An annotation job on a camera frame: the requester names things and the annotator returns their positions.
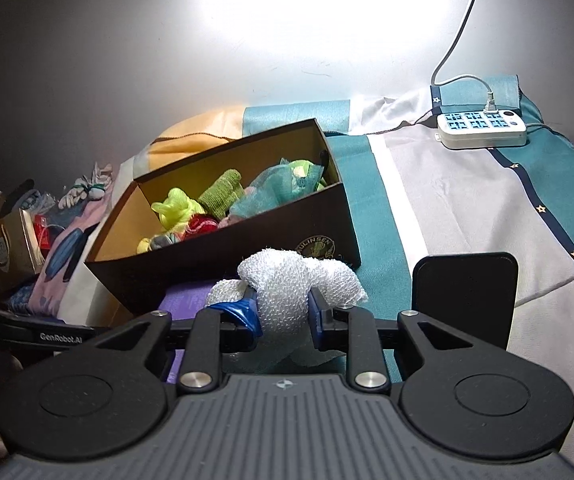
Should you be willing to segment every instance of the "gray ribbed panel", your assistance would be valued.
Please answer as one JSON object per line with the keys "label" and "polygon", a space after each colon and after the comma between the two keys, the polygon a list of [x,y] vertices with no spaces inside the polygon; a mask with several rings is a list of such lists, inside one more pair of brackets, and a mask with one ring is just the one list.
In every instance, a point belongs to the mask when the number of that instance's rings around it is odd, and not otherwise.
{"label": "gray ribbed panel", "polygon": [[292,377],[287,390],[280,379],[232,376],[224,390],[184,397],[160,430],[118,456],[64,465],[14,456],[0,480],[574,479],[556,455],[489,466],[442,454],[389,400],[339,376]]}

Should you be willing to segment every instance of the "white wall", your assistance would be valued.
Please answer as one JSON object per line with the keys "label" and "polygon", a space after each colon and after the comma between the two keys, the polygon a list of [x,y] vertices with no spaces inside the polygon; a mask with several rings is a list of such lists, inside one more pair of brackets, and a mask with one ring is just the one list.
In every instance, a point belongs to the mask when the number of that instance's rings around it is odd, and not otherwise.
{"label": "white wall", "polygon": [[[59,192],[226,104],[424,85],[467,0],[0,0],[0,188]],[[441,77],[517,73],[574,138],[574,0],[477,0]]]}

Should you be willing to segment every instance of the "orange fabric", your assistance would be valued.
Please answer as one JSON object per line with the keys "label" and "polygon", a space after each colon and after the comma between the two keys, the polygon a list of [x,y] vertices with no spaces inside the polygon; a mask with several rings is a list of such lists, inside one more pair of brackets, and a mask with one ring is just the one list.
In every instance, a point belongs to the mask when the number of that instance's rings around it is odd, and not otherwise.
{"label": "orange fabric", "polygon": [[149,146],[149,171],[242,137],[244,106],[191,117],[167,128]]}

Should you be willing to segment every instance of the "power strip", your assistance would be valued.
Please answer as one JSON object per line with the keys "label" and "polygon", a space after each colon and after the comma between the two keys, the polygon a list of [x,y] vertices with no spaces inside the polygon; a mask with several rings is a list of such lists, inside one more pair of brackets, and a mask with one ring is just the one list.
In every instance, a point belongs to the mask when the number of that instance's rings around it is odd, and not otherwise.
{"label": "power strip", "polygon": [[527,131],[523,120],[511,110],[494,114],[459,112],[438,116],[440,140],[451,150],[525,146]]}

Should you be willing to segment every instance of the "red yarn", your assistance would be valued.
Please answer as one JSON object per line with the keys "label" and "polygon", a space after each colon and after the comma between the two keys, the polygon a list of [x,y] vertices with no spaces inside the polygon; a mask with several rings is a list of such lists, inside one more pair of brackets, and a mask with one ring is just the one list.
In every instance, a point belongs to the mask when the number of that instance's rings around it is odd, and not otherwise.
{"label": "red yarn", "polygon": [[187,223],[182,240],[211,233],[216,229],[218,229],[218,221],[213,216],[195,213]]}

